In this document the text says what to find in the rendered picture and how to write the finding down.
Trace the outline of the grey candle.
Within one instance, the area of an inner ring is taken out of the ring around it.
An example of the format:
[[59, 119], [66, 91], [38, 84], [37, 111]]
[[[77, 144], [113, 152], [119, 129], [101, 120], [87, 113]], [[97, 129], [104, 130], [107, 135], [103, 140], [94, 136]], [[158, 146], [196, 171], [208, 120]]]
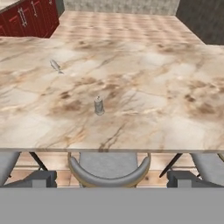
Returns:
[[94, 98], [94, 112], [98, 116], [101, 116], [104, 114], [103, 101], [99, 95]]

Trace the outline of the grey chair with rounded back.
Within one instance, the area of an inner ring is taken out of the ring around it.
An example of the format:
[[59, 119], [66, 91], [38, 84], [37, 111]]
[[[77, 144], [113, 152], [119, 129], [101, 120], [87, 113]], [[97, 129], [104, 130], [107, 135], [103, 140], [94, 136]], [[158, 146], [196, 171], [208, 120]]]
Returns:
[[81, 152], [79, 159], [69, 152], [67, 158], [81, 187], [136, 187], [151, 165], [150, 154], [138, 164], [135, 152]]

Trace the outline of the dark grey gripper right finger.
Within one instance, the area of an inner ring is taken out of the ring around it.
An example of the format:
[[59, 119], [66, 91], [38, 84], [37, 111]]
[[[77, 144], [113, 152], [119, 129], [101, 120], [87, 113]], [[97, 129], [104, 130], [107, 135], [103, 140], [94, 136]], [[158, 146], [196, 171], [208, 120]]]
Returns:
[[167, 187], [173, 188], [219, 188], [220, 185], [201, 180], [192, 174], [190, 171], [168, 171], [167, 172]]

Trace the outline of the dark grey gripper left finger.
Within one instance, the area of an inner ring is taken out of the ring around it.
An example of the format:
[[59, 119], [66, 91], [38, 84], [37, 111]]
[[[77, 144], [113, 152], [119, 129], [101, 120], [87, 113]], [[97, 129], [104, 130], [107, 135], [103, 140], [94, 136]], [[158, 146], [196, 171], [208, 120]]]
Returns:
[[34, 171], [26, 178], [9, 183], [4, 187], [8, 188], [47, 188], [57, 187], [56, 183], [57, 172], [56, 171]]

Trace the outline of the black table leg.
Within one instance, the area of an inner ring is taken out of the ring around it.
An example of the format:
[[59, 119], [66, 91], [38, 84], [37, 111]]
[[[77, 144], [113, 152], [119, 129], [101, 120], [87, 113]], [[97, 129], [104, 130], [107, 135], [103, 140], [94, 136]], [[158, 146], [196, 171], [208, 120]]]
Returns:
[[42, 169], [43, 171], [48, 171], [44, 163], [41, 161], [41, 159], [38, 157], [38, 155], [35, 152], [29, 152], [32, 158], [37, 162], [39, 169]]
[[159, 177], [162, 178], [171, 168], [172, 166], [178, 161], [178, 159], [183, 155], [183, 153], [177, 153], [173, 159], [170, 161], [170, 163], [162, 170], [162, 172], [159, 174]]

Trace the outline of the red cupboard run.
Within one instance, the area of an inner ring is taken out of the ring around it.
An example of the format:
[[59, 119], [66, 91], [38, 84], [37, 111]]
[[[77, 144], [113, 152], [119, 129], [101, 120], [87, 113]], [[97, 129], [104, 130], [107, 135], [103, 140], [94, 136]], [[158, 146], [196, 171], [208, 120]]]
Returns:
[[49, 39], [60, 24], [56, 0], [3, 0], [0, 37]]

